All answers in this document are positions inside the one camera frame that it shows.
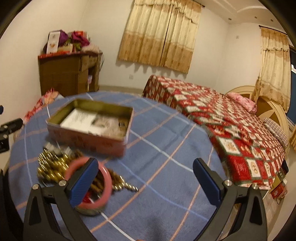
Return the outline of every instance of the white wall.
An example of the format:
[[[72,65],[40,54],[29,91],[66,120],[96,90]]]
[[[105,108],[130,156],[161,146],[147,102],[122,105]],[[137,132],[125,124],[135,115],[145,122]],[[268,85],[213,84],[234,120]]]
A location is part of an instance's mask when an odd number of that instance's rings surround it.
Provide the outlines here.
[[[215,89],[226,93],[238,86],[255,85],[260,67],[261,29],[258,24],[229,25]]]
[[[41,96],[37,56],[49,31],[78,30],[88,0],[33,0],[0,39],[0,123],[23,117]],[[8,154],[0,155],[0,168]]]
[[[151,74],[165,75],[208,87],[214,87],[228,24],[207,8],[202,8],[189,73],[183,75],[166,68],[155,68],[126,61],[118,61],[123,32],[133,6],[133,0],[90,0],[82,21],[91,41],[104,53],[105,62],[100,73],[101,85],[143,89]]]

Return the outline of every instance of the blue rubber pad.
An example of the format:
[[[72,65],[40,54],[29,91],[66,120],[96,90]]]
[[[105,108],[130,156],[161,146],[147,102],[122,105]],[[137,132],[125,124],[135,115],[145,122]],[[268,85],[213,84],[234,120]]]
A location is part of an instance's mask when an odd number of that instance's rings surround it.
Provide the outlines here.
[[[220,206],[221,191],[210,175],[213,171],[211,171],[206,164],[202,165],[198,159],[195,159],[193,162],[193,172],[209,202],[216,207]]]
[[[72,207],[75,207],[82,202],[94,178],[98,174],[98,169],[98,161],[93,159],[80,178],[76,181],[70,191],[69,202]]]

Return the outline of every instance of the wooden headboard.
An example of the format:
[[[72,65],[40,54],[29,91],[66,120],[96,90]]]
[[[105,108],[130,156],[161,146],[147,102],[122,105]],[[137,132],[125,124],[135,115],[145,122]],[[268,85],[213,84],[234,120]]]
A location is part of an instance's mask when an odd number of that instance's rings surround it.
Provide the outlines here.
[[[234,88],[228,91],[228,93],[235,92],[240,94],[243,97],[247,97],[251,99],[254,88],[255,88],[254,86],[245,85],[245,86]],[[272,100],[269,100],[265,97],[259,97],[257,101],[256,116],[258,116],[262,120],[264,118],[270,118],[274,120],[276,123],[278,123],[282,127],[282,129],[284,130],[284,132],[286,133],[289,139],[290,131],[289,131],[287,117],[283,108],[278,103]],[[286,149],[286,156],[288,155],[288,152],[289,152],[289,147]]]

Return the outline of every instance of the open tin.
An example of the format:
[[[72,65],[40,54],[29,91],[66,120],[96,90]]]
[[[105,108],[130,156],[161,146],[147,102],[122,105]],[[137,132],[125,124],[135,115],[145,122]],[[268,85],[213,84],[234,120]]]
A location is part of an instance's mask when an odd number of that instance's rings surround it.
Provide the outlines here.
[[[57,142],[122,157],[132,119],[131,107],[75,99],[59,109],[46,122],[50,137]]]

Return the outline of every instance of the pink pillow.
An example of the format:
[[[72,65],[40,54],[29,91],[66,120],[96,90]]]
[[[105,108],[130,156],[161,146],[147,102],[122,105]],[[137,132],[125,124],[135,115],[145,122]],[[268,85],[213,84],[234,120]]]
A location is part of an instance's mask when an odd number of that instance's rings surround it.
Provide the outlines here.
[[[249,113],[255,114],[257,111],[257,105],[251,101],[250,99],[241,96],[238,93],[230,92],[227,93],[226,96],[238,104],[240,104],[242,107],[244,107]]]

